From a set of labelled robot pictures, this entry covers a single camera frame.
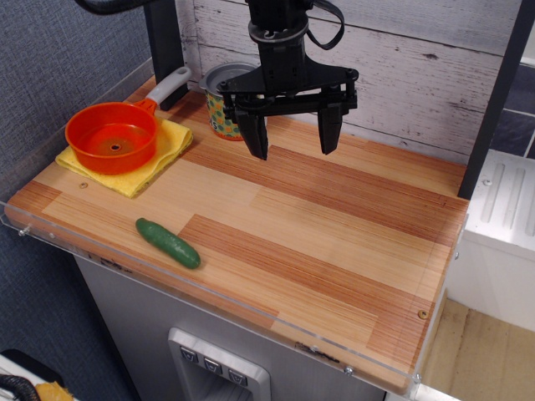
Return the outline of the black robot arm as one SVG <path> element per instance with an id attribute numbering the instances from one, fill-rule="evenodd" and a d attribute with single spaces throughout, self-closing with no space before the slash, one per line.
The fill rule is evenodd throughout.
<path id="1" fill-rule="evenodd" d="M 344 15 L 328 1 L 250 1 L 250 38 L 258 46 L 258 68 L 217 85 L 224 113 L 240 129 L 251 155 L 268 157 L 265 119 L 274 115 L 315 113 L 323 154 L 336 150 L 343 117 L 358 106 L 355 69 L 321 64 L 305 51 L 318 40 L 307 12 L 321 8 Z"/>

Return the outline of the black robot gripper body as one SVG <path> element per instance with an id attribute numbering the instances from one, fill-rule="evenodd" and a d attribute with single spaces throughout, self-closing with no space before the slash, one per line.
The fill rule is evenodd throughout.
<path id="1" fill-rule="evenodd" d="M 250 21 L 248 30 L 261 65 L 217 85 L 227 118 L 327 110 L 343 116 L 357 107 L 358 71 L 313 61 L 305 51 L 304 38 L 315 39 L 307 20 L 280 26 L 273 20 Z"/>

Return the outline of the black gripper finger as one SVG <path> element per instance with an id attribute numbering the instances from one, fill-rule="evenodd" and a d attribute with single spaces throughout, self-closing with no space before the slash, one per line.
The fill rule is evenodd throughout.
<path id="1" fill-rule="evenodd" d="M 342 122 L 343 115 L 339 104 L 330 104 L 318 112 L 318 132 L 324 155 L 337 149 Z"/>
<path id="2" fill-rule="evenodd" d="M 236 112 L 237 125 L 249 152 L 260 160 L 268 157 L 268 136 L 264 118 L 246 111 Z"/>

